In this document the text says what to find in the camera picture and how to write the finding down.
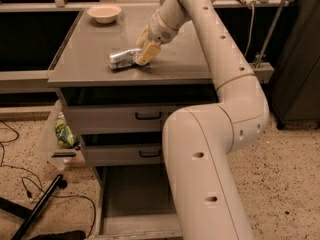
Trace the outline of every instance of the white device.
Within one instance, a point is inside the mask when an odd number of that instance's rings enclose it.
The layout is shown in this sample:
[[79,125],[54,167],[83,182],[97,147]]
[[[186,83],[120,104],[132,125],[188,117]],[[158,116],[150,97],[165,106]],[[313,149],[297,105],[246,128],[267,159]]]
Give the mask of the white device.
[[192,20],[219,103],[174,112],[163,129],[163,154],[184,240],[252,240],[227,154],[266,128],[264,92],[215,12],[214,0],[166,0],[138,38],[136,63],[149,63]]

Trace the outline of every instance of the black handle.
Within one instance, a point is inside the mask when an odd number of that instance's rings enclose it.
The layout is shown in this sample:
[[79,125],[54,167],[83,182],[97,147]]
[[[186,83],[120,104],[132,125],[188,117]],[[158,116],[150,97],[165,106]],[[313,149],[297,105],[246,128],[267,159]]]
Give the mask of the black handle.
[[160,119],[160,118],[161,118],[162,113],[159,112],[159,114],[156,115],[156,116],[146,116],[146,117],[143,117],[143,116],[139,115],[138,112],[136,112],[135,116],[136,116],[136,119],[137,119],[137,120],[157,120],[157,119]]
[[161,156],[161,150],[155,152],[143,152],[139,151],[139,156],[142,158],[153,158]]

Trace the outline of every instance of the white bowl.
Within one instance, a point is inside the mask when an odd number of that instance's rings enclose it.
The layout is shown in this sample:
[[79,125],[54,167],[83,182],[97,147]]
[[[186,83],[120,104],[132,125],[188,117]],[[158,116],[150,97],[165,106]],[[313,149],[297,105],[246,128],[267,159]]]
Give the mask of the white bowl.
[[120,14],[121,8],[116,5],[99,5],[88,9],[87,13],[98,23],[108,24],[114,22]]

